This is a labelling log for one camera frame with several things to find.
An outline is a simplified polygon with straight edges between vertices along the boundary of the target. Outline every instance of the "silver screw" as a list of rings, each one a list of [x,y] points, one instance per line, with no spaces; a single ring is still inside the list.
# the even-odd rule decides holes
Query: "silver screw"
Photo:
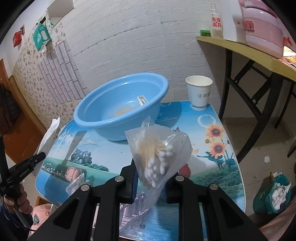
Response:
[[[123,176],[117,176],[115,177],[116,182],[122,182],[124,180]]]
[[[183,182],[184,181],[184,177],[183,176],[176,176],[176,180],[178,181],[178,182]]]
[[[84,192],[88,191],[89,190],[89,185],[87,185],[87,184],[82,185],[81,190],[84,191]]]
[[[211,184],[211,185],[210,185],[210,189],[212,189],[212,190],[214,190],[214,191],[216,191],[218,188],[219,188],[219,187],[218,187],[218,185],[216,185],[216,184]]]

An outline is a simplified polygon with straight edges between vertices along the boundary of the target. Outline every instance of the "plastic bag of cotton swabs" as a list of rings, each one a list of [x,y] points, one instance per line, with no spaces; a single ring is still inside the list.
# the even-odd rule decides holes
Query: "plastic bag of cotton swabs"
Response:
[[[125,134],[146,194],[147,209],[157,202],[165,183],[188,162],[191,143],[185,133],[156,125],[150,118]]]

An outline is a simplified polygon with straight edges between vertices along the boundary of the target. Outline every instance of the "human hand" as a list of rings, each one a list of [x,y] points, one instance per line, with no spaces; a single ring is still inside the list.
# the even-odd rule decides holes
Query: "human hand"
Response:
[[[24,187],[22,184],[20,184],[20,192],[21,195],[18,197],[17,199],[17,204],[19,205],[19,211],[21,213],[24,214],[31,214],[33,212],[33,208],[30,205],[29,200],[27,199],[28,195],[27,193],[24,191]],[[15,211],[13,209],[13,205],[15,203],[15,201],[13,199],[11,199],[10,197],[7,197],[6,195],[4,196],[4,202],[7,206],[7,210],[14,214]]]

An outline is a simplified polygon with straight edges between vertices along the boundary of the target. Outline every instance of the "black cable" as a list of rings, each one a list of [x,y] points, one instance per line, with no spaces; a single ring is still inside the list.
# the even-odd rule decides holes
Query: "black cable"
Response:
[[[6,206],[6,203],[5,203],[5,202],[3,202],[3,203],[4,203],[4,206],[5,206],[6,210],[7,210],[7,212],[9,213],[10,217],[14,220],[14,222],[17,223],[17,225],[19,225],[20,227],[22,227],[24,230],[29,230],[29,231],[33,231],[33,232],[36,231],[36,230],[33,230],[33,229],[26,228],[23,224],[20,224],[19,221],[17,221],[17,220],[12,216],[12,214],[10,213],[10,211],[8,210],[8,208],[7,208],[7,206]]]

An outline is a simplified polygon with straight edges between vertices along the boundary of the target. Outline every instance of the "wooden tabletop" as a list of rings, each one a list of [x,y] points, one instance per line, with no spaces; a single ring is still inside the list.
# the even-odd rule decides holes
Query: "wooden tabletop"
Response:
[[[283,63],[281,60],[267,53],[254,49],[245,44],[232,42],[232,41],[220,39],[220,38],[197,36],[196,39],[198,41],[203,41],[203,42],[207,42],[207,43],[211,43],[211,44],[215,44],[215,45],[227,48],[243,56],[246,56],[247,58],[252,59],[258,64],[264,66],[268,70],[278,73],[296,82],[296,71],[289,65]]]

